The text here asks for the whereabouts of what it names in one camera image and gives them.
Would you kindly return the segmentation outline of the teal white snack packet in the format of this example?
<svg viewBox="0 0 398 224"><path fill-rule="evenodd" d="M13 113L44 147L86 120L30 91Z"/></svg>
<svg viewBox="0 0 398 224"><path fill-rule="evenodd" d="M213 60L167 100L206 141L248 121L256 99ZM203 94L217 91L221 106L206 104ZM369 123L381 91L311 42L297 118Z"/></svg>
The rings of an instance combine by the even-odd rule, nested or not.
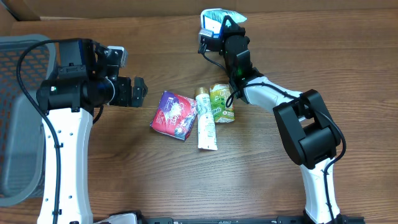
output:
<svg viewBox="0 0 398 224"><path fill-rule="evenodd" d="M212 33L217 36L220 34L221 25L225 16L229 16L237 24L247 20L245 16L236 11L222 8L205 9L200 14L201 27L212 31Z"/></svg>

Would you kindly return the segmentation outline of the green juice carton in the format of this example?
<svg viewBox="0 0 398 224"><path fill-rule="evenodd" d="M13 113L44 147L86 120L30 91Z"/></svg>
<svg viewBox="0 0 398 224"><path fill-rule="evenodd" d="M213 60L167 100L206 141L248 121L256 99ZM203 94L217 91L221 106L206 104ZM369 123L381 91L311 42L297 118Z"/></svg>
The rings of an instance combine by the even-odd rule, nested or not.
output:
<svg viewBox="0 0 398 224"><path fill-rule="evenodd" d="M210 86L211 109L215 123L231 123L235 120L233 105L226 106L230 94L229 85L217 83Z"/></svg>

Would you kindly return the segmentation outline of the purple red snack packet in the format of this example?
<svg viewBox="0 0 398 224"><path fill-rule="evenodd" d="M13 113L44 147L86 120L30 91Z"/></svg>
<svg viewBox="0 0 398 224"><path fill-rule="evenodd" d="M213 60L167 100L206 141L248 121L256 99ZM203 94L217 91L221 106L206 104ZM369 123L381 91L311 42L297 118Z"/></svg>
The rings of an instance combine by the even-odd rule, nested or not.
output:
<svg viewBox="0 0 398 224"><path fill-rule="evenodd" d="M196 116L194 99L164 91L150 126L159 133L186 141Z"/></svg>

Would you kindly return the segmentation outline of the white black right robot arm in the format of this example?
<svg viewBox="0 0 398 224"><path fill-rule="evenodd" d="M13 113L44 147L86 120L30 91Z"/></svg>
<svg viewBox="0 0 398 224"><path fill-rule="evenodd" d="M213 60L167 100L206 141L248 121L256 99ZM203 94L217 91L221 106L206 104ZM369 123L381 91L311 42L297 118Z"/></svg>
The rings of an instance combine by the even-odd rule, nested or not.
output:
<svg viewBox="0 0 398 224"><path fill-rule="evenodd" d="M302 172L309 223L343 223L335 199L333 166L346 152L346 140L319 92L287 90L253 67L244 28L230 16L221 23L220 53L233 92L227 100L242 99L275 117L283 147Z"/></svg>

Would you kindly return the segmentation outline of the white tube gold cap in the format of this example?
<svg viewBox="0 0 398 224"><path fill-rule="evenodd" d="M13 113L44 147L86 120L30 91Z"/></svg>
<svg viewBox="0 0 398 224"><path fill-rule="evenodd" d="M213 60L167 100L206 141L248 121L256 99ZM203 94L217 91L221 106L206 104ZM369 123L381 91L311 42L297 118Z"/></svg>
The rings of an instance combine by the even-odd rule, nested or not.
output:
<svg viewBox="0 0 398 224"><path fill-rule="evenodd" d="M217 151L216 127L208 89L205 87L197 88L195 100L198 118L198 148Z"/></svg>

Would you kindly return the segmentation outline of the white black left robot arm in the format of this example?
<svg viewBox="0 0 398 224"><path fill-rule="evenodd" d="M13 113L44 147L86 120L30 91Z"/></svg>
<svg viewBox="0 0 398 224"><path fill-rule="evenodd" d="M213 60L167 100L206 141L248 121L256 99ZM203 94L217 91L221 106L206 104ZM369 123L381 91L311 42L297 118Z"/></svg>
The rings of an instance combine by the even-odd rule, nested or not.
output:
<svg viewBox="0 0 398 224"><path fill-rule="evenodd" d="M141 107L141 77L119 76L128 52L90 39L59 42L60 64L37 90L45 130L45 183L38 223L92 223L88 141L104 105Z"/></svg>

